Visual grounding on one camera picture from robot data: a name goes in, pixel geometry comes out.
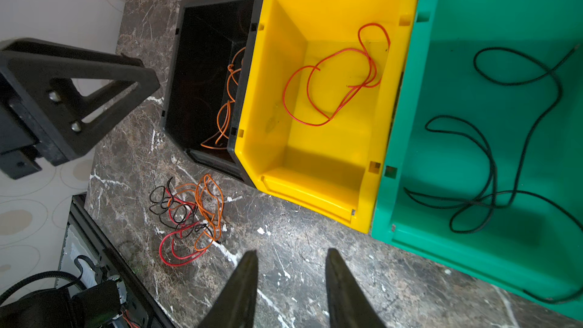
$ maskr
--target red wire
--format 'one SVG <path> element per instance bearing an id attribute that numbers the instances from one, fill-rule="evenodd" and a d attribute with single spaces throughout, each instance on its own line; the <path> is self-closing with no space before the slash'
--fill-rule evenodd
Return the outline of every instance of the red wire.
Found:
<path id="1" fill-rule="evenodd" d="M 191 254 L 189 256 L 186 256 L 186 257 L 178 257 L 176 255 L 176 253 L 174 252 L 174 239 L 172 239 L 172 247 L 171 247 L 171 249 L 172 249 L 172 254 L 174 255 L 174 257 L 176 257 L 177 259 L 180 259 L 180 260 L 184 260 L 184 259 L 189 259 L 189 260 L 188 261 L 185 261 L 185 262 L 181 262 L 181 263 L 171 263 L 171 262 L 168 262 L 164 258 L 164 256 L 162 255 L 162 247 L 164 245 L 164 242 L 168 238 L 170 238 L 173 235 L 178 234 L 178 233 L 180 233 L 182 235 L 182 232 L 184 232 L 185 230 L 188 230 L 190 228 L 194 228 L 198 224 L 200 224 L 200 221 L 196 221 L 193 224 L 187 225 L 185 227 L 180 228 L 179 230 L 173 231 L 173 232 L 169 233 L 168 235 L 166 235 L 164 238 L 162 238 L 162 241 L 160 242 L 160 247 L 158 248 L 158 254 L 160 255 L 160 259 L 162 259 L 162 262 L 164 262 L 166 265 L 171 266 L 171 267 L 184 266 L 184 265 L 187 265 L 187 264 L 191 263 L 192 261 L 198 259 L 199 257 L 201 257 L 202 255 L 205 254 L 206 250 L 204 250 L 204 251 L 196 251 L 193 254 Z"/>
<path id="2" fill-rule="evenodd" d="M 160 259 L 162 260 L 162 262 L 164 262 L 166 265 L 172 266 L 172 267 L 184 266 L 184 265 L 187 265 L 188 263 L 191 263 L 192 261 L 198 259 L 206 252 L 206 250 L 210 247 L 210 245 L 214 241 L 218 241 L 222 235 L 221 221 L 222 221 L 222 215 L 223 215 L 224 197 L 223 197 L 223 192 L 222 192 L 221 188 L 218 186 L 218 184 L 213 180 L 213 178 L 208 173 L 206 175 L 204 175 L 199 180 L 199 182 L 197 184 L 187 183 L 187 184 L 184 184 L 181 186 L 177 186 L 176 189 L 182 189 L 183 187 L 189 186 L 189 185 L 196 186 L 196 189 L 195 190 L 185 189 L 185 190 L 182 190 L 180 192 L 177 192 L 176 194 L 172 194 L 168 188 L 164 188 L 164 191 L 170 196 L 170 198 L 168 200 L 168 215 L 169 215 L 170 220 L 174 224 L 177 225 L 178 230 L 172 231 L 170 234 L 166 235 L 162 239 L 162 241 L 160 242 L 160 247 L 158 248 L 158 253 L 160 255 Z M 210 192 L 209 186 L 212 186 L 212 185 L 214 185 L 216 187 L 216 189 L 218 190 L 218 192 L 220 193 L 220 199 L 217 196 L 215 196 L 213 193 Z M 191 201 L 185 201 L 185 200 L 182 200 L 179 197 L 177 197 L 179 194 L 186 193 L 186 192 L 194 193 L 195 200 L 196 200 L 195 203 L 193 203 Z M 213 198 L 216 201 L 216 203 L 217 203 L 216 213 L 212 213 L 204 207 L 203 199 L 202 199 L 204 193 L 207 193 L 211 198 Z M 179 206 L 177 206 L 175 208 L 171 208 L 172 203 L 175 201 L 179 203 Z M 179 208 L 181 206 L 187 206 L 189 208 L 189 210 L 186 213 L 186 217 L 183 219 L 183 222 L 176 222 L 176 220 L 172 216 L 171 211 L 176 210 L 177 208 Z M 198 209 L 200 211 L 200 214 L 205 218 L 205 221 L 207 223 L 205 228 L 207 230 L 210 230 L 209 227 L 212 227 L 212 230 L 213 230 L 212 235 L 209 234 L 207 231 L 203 231 L 202 233 L 200 233 L 200 235 L 198 236 L 198 238 L 194 242 L 193 248 L 195 251 L 187 256 L 179 256 L 174 249 L 176 239 L 173 238 L 172 236 L 179 235 L 179 237 L 182 239 L 183 232 L 185 232 L 191 228 L 195 228 L 197 225 L 202 224 L 201 221 L 196 221 L 190 225 L 186 225 L 186 221 L 193 213 L 195 213 L 196 209 Z M 198 242 L 199 242 L 200 238 L 203 237 L 204 235 L 209 237 L 210 243 L 208 243 L 205 247 L 199 248 Z M 172 237 L 172 241 L 171 241 L 171 245 L 170 245 L 170 251 L 171 251 L 172 255 L 178 260 L 186 260 L 186 261 L 181 262 L 181 263 L 171 263 L 164 258 L 164 256 L 162 255 L 163 245 L 166 242 L 166 240 L 170 237 Z"/>
<path id="3" fill-rule="evenodd" d="M 312 65 L 306 65 L 303 66 L 299 69 L 297 69 L 292 76 L 288 79 L 288 82 L 286 83 L 286 86 L 283 88 L 283 95 L 282 95 L 282 100 L 283 100 L 283 107 L 286 109 L 286 112 L 288 112 L 288 114 L 297 122 L 306 125 L 306 126 L 312 126 L 312 127 L 320 127 L 320 126 L 324 126 L 325 124 L 329 123 L 332 119 L 334 119 L 334 117 L 338 114 L 338 112 L 340 112 L 340 110 L 342 108 L 344 108 L 355 96 L 356 94 L 358 94 L 358 92 L 362 89 L 362 88 L 374 88 L 376 86 L 378 86 L 378 84 L 381 83 L 381 78 L 378 79 L 377 83 L 374 85 L 369 85 L 370 83 L 372 83 L 375 79 L 375 77 L 377 77 L 377 64 L 374 62 L 373 58 L 368 54 L 368 51 L 366 49 L 366 47 L 364 46 L 364 43 L 360 37 L 360 33 L 364 28 L 367 28 L 369 26 L 377 26 L 379 28 L 381 28 L 383 30 L 383 33 L 387 39 L 387 51 L 390 48 L 390 39 L 389 39 L 389 34 L 387 33 L 387 30 L 381 26 L 378 23 L 368 23 L 365 24 L 364 26 L 360 27 L 359 32 L 358 32 L 358 38 L 359 38 L 359 42 L 360 42 L 360 46 L 362 46 L 362 50 L 356 49 L 356 48 L 345 48 L 342 49 L 338 52 L 335 52 L 333 54 L 331 54 L 328 57 L 323 58 L 322 60 L 320 60 L 315 66 Z M 347 52 L 347 51 L 354 51 L 357 53 L 360 53 L 361 55 L 366 56 L 367 60 L 368 60 L 368 75 L 366 77 L 366 79 L 364 79 L 364 81 L 360 84 L 360 85 L 349 85 L 348 87 L 350 88 L 350 90 L 348 91 L 348 93 L 346 93 L 346 95 L 344 96 L 344 98 L 342 99 L 342 101 L 340 101 L 340 104 L 338 105 L 338 107 L 336 108 L 336 110 L 334 111 L 334 113 L 332 113 L 331 116 L 326 115 L 326 113 L 324 113 L 320 108 L 317 107 L 316 104 L 314 104 L 314 102 L 312 101 L 311 97 L 310 97 L 310 80 L 312 78 L 312 75 L 314 74 L 315 70 L 320 71 L 320 68 L 318 67 L 321 63 L 337 56 L 340 55 L 341 53 Z M 298 118 L 296 118 L 288 109 L 288 106 L 286 105 L 286 91 L 288 90 L 288 86 L 290 84 L 290 82 L 292 82 L 292 79 L 294 78 L 295 75 L 297 75 L 301 70 L 304 69 L 312 69 L 312 71 L 310 71 L 310 75 L 308 76 L 308 82 L 305 85 L 305 91 L 306 94 L 308 96 L 308 101 L 310 102 L 310 104 L 312 105 L 312 107 L 314 107 L 314 109 L 316 109 L 320 114 L 322 114 L 326 120 L 323 123 L 319 123 L 319 124 L 314 124 L 314 123 L 307 123 L 303 120 L 300 120 Z"/>

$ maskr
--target marble countertop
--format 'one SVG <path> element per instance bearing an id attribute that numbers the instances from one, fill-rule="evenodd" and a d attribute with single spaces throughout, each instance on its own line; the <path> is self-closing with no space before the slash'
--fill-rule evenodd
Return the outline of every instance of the marble countertop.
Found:
<path id="1" fill-rule="evenodd" d="M 209 171 L 187 159 L 159 126 L 179 1 L 125 4 L 117 52 L 141 58 L 162 87 L 97 145 L 86 203 L 177 327 L 200 322 L 249 249 L 259 257 L 255 326 L 327 327 L 324 260 L 330 247 L 340 251 L 387 327 L 583 327 L 216 172 L 229 197 L 222 244 L 190 265 L 164 265 L 158 246 L 170 230 L 148 212 L 148 194 L 171 176 L 191 182 Z"/>

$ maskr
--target black metal bracket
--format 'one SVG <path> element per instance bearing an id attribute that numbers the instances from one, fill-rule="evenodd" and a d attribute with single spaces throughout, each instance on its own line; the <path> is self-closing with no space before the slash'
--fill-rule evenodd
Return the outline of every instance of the black metal bracket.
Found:
<path id="1" fill-rule="evenodd" d="M 84 97 L 74 78 L 111 82 Z M 40 170 L 38 157 L 57 166 L 85 155 L 159 87 L 140 59 L 31 38 L 0 42 L 0 133 L 11 135 L 0 137 L 0 169 L 18 179 Z"/>

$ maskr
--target bolt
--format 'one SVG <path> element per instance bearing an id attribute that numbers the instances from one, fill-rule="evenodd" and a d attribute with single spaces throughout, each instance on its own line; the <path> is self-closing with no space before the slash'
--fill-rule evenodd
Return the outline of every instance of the bolt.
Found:
<path id="1" fill-rule="evenodd" d="M 48 93 L 48 98 L 51 99 L 52 101 L 54 101 L 55 103 L 58 103 L 61 101 L 61 97 L 59 96 L 59 93 L 57 93 L 56 91 L 51 91 L 50 93 Z"/>
<path id="2" fill-rule="evenodd" d="M 74 122 L 71 124 L 71 129 L 72 129 L 73 131 L 75 131 L 75 132 L 79 133 L 79 132 L 81 132 L 81 125 L 79 124 L 79 122 L 78 122 L 78 121 L 74 121 Z"/>

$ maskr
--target patterned wall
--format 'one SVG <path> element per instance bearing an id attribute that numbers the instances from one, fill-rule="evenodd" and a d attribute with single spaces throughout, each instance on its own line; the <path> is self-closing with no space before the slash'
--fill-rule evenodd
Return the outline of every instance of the patterned wall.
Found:
<path id="1" fill-rule="evenodd" d="M 115 52 L 125 0 L 0 0 L 0 40 L 29 36 L 104 52 Z M 101 80 L 73 81 L 82 95 Z M 35 273 L 56 270 L 70 197 L 87 190 L 93 152 L 21 180 L 0 172 L 0 292 Z M 8 303 L 30 291 L 51 287 L 46 279 L 28 285 Z"/>

